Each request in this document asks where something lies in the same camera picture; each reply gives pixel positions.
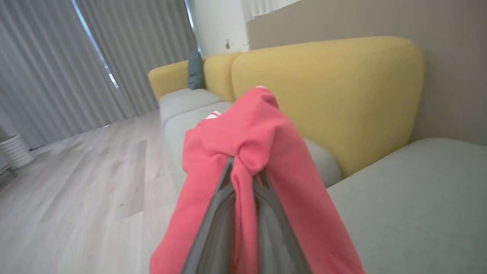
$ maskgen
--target white wall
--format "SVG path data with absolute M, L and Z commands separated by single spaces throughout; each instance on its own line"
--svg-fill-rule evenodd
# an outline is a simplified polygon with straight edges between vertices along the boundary
M 188 0 L 204 56 L 249 50 L 242 0 Z M 230 49 L 225 48 L 225 38 Z

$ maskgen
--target throw pillow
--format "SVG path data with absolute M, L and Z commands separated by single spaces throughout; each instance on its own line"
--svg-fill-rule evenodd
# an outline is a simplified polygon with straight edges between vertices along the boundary
M 192 52 L 189 55 L 187 65 L 187 87 L 189 89 L 203 88 L 205 76 L 203 75 L 203 59 L 199 52 Z

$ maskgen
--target wooden floor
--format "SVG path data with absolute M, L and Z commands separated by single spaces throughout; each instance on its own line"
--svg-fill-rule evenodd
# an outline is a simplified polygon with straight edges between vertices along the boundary
M 0 273 L 149 272 L 177 194 L 156 112 L 33 151 L 0 193 Z

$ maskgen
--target yellow sofa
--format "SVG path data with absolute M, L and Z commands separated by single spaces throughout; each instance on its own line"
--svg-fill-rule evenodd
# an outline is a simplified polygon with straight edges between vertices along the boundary
M 268 87 L 298 130 L 331 152 L 348 177 L 408 144 L 424 62 L 409 40 L 370 37 L 210 56 L 204 73 L 206 88 L 221 101 Z M 158 100 L 170 96 L 187 86 L 187 61 L 156 68 L 149 80 Z M 178 108 L 172 102 L 164 108 Z

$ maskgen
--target white planter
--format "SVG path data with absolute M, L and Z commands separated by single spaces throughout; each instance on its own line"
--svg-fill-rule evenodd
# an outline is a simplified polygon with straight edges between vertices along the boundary
M 9 158 L 12 169 L 21 168 L 35 160 L 20 135 L 1 142 L 0 150 Z

